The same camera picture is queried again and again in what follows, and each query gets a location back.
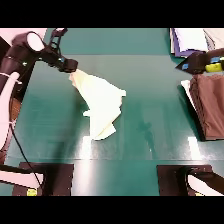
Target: tabletop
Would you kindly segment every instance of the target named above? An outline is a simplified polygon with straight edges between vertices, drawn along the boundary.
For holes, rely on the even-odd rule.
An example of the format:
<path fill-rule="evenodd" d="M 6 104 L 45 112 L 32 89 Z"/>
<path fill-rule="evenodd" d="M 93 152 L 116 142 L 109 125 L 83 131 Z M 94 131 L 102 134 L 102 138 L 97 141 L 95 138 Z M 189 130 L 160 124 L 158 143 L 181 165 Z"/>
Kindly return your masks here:
<path fill-rule="evenodd" d="M 158 164 L 211 164 L 224 176 L 224 142 L 199 139 L 180 86 L 191 76 L 175 69 L 168 28 L 70 28 L 61 51 L 127 92 L 116 133 L 89 142 L 88 107 L 69 75 L 36 63 L 15 132 L 30 162 L 74 163 L 72 195 L 159 195 Z M 5 164 L 21 161 L 13 139 Z"/>

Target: yellow label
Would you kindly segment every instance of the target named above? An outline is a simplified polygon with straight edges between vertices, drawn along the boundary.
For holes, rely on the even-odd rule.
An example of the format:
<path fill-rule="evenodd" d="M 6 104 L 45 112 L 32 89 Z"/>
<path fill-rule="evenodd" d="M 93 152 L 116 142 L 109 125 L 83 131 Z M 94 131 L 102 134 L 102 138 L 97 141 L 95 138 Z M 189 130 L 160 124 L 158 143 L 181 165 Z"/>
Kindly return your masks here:
<path fill-rule="evenodd" d="M 37 190 L 36 189 L 28 189 L 27 196 L 37 196 Z"/>
<path fill-rule="evenodd" d="M 200 193 L 195 193 L 196 196 L 204 196 L 203 194 Z"/>
<path fill-rule="evenodd" d="M 206 65 L 205 69 L 207 72 L 220 72 L 222 71 L 222 65 L 221 63 Z"/>

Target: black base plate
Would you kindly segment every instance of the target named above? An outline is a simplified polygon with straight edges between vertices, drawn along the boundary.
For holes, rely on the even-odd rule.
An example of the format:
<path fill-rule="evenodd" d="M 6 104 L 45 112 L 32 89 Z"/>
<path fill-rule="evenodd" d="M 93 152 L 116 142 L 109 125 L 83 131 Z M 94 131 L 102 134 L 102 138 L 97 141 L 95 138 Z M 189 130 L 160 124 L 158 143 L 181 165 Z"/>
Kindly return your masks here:
<path fill-rule="evenodd" d="M 176 177 L 181 167 L 198 168 L 197 171 L 213 172 L 211 165 L 157 165 L 160 196 L 186 196 Z"/>
<path fill-rule="evenodd" d="M 37 196 L 70 196 L 73 178 L 73 164 L 30 163 L 36 173 L 44 174 L 42 189 L 37 189 Z M 19 168 L 29 169 L 25 162 Z M 27 187 L 14 186 L 13 196 L 27 196 Z"/>

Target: folded brown towel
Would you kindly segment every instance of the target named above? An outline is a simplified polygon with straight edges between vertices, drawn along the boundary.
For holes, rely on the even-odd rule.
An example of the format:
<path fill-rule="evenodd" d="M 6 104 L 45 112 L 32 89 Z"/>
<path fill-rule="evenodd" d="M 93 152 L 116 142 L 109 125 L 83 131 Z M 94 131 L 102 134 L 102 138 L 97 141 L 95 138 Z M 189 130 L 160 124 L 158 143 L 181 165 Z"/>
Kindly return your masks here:
<path fill-rule="evenodd" d="M 190 94 L 205 139 L 224 139 L 224 76 L 195 76 L 190 82 Z"/>

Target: green table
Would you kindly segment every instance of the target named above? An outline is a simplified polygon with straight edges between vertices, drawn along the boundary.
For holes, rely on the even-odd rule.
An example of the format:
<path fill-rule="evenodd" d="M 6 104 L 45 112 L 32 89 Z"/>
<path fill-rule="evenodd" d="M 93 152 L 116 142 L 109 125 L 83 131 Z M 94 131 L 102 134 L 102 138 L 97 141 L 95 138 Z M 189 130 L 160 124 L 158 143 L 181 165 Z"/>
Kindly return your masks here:
<path fill-rule="evenodd" d="M 75 164 L 72 195 L 159 195 L 158 164 L 211 164 L 224 176 L 224 142 L 199 141 L 179 86 L 191 76 L 175 69 L 168 29 L 69 29 L 61 50 L 127 91 L 117 132 L 90 146 L 87 105 L 68 74 L 36 63 L 15 131 L 29 161 Z M 12 140 L 5 164 L 21 161 Z M 0 185 L 0 195 L 11 193 Z"/>

